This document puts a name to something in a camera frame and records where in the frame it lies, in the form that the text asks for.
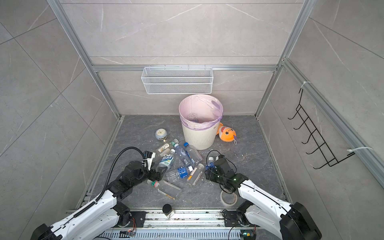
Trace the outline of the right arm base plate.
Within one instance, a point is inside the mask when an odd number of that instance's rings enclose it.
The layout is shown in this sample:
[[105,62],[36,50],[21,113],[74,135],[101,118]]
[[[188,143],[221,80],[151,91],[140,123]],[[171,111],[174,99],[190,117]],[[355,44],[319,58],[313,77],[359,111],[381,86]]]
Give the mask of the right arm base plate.
[[226,227],[249,227],[252,224],[246,219],[244,215],[238,214],[236,211],[222,210],[222,217],[224,218]]

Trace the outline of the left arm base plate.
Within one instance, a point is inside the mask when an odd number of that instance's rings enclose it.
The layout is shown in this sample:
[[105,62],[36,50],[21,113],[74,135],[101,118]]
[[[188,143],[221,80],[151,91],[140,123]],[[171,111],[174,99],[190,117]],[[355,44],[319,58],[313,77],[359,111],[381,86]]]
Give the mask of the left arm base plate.
[[136,228],[143,228],[146,219],[147,212],[134,211],[125,213],[120,216],[118,226],[121,228],[132,228],[134,225]]

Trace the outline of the small blue label bottle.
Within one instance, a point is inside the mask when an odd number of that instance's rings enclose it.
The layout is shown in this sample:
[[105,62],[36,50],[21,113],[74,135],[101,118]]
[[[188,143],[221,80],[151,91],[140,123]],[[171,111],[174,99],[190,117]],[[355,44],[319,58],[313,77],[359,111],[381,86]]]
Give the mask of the small blue label bottle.
[[214,162],[215,162],[214,157],[208,157],[206,168],[207,169],[214,169],[215,168]]

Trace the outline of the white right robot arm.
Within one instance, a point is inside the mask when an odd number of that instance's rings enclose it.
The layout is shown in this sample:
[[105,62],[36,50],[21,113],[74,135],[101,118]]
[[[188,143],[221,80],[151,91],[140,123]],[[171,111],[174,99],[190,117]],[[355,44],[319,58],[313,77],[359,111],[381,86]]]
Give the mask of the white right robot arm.
[[206,158],[206,179],[225,191],[238,192],[245,200],[237,208],[242,226],[256,225],[281,240],[320,240],[322,233],[304,205],[291,204],[258,187],[248,177],[237,173],[225,156]]

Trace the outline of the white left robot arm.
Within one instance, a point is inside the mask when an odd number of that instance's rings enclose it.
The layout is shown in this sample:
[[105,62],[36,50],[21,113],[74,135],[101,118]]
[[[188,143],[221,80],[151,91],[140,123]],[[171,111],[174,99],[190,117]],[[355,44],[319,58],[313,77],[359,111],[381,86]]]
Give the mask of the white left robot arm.
[[95,199],[51,226],[40,225],[33,231],[31,239],[92,240],[111,227],[132,224],[131,210],[122,200],[142,182],[160,181],[166,171],[166,167],[149,170],[139,161],[130,162]]

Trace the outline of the orange white label bottle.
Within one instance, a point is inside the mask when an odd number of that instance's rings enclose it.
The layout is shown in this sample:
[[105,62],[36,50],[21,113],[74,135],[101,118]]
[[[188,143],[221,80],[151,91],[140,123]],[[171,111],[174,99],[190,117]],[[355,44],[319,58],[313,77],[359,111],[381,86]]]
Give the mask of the orange white label bottle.
[[201,178],[202,174],[204,173],[204,169],[205,167],[203,164],[198,164],[189,175],[187,179],[187,184],[189,186],[195,186]]

